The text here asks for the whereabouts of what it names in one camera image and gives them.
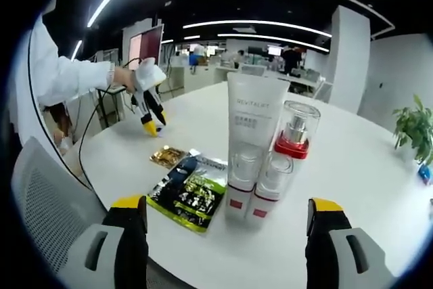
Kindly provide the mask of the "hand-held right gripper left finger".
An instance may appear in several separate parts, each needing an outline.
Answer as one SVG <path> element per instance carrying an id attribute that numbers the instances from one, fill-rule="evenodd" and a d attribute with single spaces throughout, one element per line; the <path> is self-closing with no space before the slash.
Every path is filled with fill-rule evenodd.
<path id="1" fill-rule="evenodd" d="M 147 288 L 147 198 L 121 198 L 72 244 L 67 288 Z"/>

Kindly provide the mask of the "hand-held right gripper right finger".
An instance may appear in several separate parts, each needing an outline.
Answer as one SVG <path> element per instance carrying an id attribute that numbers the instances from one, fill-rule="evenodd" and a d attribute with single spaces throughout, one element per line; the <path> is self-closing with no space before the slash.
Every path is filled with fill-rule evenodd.
<path id="1" fill-rule="evenodd" d="M 389 288 L 395 282 L 385 252 L 351 226 L 339 204 L 309 199 L 306 236 L 307 288 Z"/>

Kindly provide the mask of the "person's left hand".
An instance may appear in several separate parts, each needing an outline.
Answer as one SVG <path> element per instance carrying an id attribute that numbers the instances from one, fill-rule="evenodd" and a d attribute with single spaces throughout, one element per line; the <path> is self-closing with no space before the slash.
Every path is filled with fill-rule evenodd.
<path id="1" fill-rule="evenodd" d="M 135 92 L 133 72 L 126 68 L 114 67 L 113 83 L 126 87 L 129 93 Z"/>

